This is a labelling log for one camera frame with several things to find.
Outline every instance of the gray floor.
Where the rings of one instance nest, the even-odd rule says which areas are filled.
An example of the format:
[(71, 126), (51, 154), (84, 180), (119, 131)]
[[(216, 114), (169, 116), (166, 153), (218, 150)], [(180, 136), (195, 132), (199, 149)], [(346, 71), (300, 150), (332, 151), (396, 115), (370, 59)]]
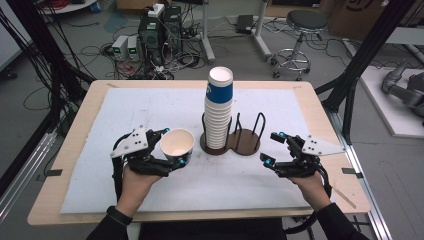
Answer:
[[(113, 71), (110, 61), (102, 56), (86, 56), (81, 54), (93, 52), (94, 48), (105, 43), (113, 42), (113, 37), (119, 34), (134, 34), (138, 25), (137, 15), (125, 15), (108, 7), (99, 14), (93, 14), (86, 10), (60, 16), (64, 22), (83, 25), (98, 22), (98, 25), (88, 27), (72, 27), (64, 25), (64, 31), (74, 51), (78, 53), (81, 61), (97, 79), (111, 79)], [(210, 29), (218, 28), (210, 36), (235, 36), (231, 26), (225, 23), (223, 18), (210, 20)], [(282, 48), (291, 48), (295, 39), (285, 33), (271, 33), (263, 31), (263, 38), (271, 52)], [(327, 43), (333, 38), (326, 33), (322, 34)], [(216, 55), (213, 65), (206, 65), (201, 69), (184, 69), (175, 73), (175, 79), (203, 80), (207, 78), (209, 69), (214, 66), (226, 66), (234, 72), (237, 80), (274, 80), (272, 79), (272, 66), (265, 62), (251, 37), (241, 38), (211, 38), (212, 48)], [(326, 45), (313, 45), (315, 48), (323, 48)], [(312, 60), (312, 70), (304, 76), (304, 81), (310, 82), (314, 87), (331, 81), (339, 76), (345, 69), (341, 61), (348, 64), (347, 51), (340, 42), (328, 41), (327, 52), (315, 50), (306, 44), (302, 50)], [(421, 65), (407, 54), (400, 46), (385, 46), (376, 57), (374, 65), (381, 63), (393, 66), (402, 59), (408, 59), (415, 67)], [(26, 143), (35, 128), (40, 124), (46, 114), (46, 110), (28, 110), (24, 107), (24, 101), (32, 92), (42, 87), (37, 81), (35, 72), (24, 56), (20, 56), (12, 64), (18, 73), (17, 79), (0, 80), (0, 104), (1, 113), (1, 142), (0, 151), (0, 174), (3, 174), (9, 164), (16, 157), (22, 146)], [(294, 80), (296, 74), (282, 72), (282, 77), (276, 81)], [(319, 96), (325, 99), (327, 94)], [(32, 94), (25, 106), (32, 109), (42, 109), (47, 106), (47, 91), (44, 89)], [(424, 194), (422, 187), (424, 182), (422, 169), (424, 169), (424, 148), (422, 139), (392, 137), (384, 125), (376, 108), (359, 83), (355, 99), (354, 116), (352, 122), (352, 141), (355, 151), (360, 159), (364, 173), (384, 219), (389, 227), (393, 239), (424, 239)], [(59, 137), (55, 146), (38, 169), (34, 179), (28, 184), (5, 221), (0, 225), (0, 239), (84, 239), (94, 228), (93, 224), (76, 224), (52, 227), (34, 227), (28, 225), (26, 218), (42, 187), (42, 182), (36, 181), (36, 176), (42, 173), (47, 161), (53, 156), (60, 146), (62, 138)], [(356, 216), (359, 222), (366, 222), (365, 216)], [(293, 226), (292, 219), (284, 219), (285, 227)], [(313, 226), (316, 239), (325, 239), (319, 224)], [(368, 226), (361, 226), (361, 230), (370, 238), (375, 239)], [(289, 236), (289, 239), (307, 239), (305, 233)]]

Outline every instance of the hand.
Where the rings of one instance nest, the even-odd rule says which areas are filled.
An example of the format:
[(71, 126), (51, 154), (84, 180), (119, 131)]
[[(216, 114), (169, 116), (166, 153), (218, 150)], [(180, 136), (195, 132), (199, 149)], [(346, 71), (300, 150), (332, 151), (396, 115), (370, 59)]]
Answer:
[(318, 172), (315, 172), (310, 177), (289, 178), (289, 180), (297, 184), (303, 198), (316, 212), (331, 204), (330, 198), (327, 196), (322, 185), (321, 175)]
[(124, 167), (122, 194), (116, 209), (128, 217), (132, 217), (141, 206), (152, 185), (162, 177), (156, 175), (141, 175), (131, 171), (128, 165)]

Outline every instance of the person's arm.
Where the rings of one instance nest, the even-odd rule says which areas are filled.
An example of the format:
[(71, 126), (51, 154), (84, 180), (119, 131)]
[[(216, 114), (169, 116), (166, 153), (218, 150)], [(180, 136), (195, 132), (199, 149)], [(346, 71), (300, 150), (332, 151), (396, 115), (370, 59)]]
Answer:
[(368, 239), (353, 227), (335, 203), (331, 203), (318, 172), (310, 177), (290, 178), (290, 180), (297, 184), (303, 198), (315, 210), (318, 221), (329, 240)]
[(125, 234), (132, 216), (141, 206), (152, 185), (161, 177), (141, 175), (124, 167), (122, 194), (116, 207), (111, 206), (107, 215), (90, 233), (87, 240), (119, 240)]

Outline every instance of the stack of paper cups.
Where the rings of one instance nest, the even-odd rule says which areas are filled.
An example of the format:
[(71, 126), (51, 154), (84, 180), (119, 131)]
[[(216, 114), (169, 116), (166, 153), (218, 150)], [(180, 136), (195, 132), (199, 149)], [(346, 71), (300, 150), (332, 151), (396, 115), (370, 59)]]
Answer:
[(232, 104), (233, 72), (226, 67), (212, 68), (206, 89), (204, 117), (209, 148), (221, 149), (225, 146)]

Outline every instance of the rolling stool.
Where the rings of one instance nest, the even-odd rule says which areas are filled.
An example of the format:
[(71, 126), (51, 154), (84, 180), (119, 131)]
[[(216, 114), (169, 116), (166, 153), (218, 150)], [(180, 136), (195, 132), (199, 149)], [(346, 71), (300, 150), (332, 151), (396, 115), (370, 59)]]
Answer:
[(305, 34), (317, 34), (320, 40), (319, 33), (327, 27), (327, 18), (319, 13), (309, 10), (293, 10), (287, 14), (287, 24), (295, 31), (300, 32), (300, 36), (296, 41), (294, 49), (283, 49), (274, 54), (271, 58), (271, 65), (275, 66), (274, 78), (280, 77), (278, 69), (280, 67), (287, 68), (292, 71), (298, 71), (299, 76), (296, 81), (302, 80), (302, 73), (311, 71), (311, 61), (303, 52), (299, 51)]

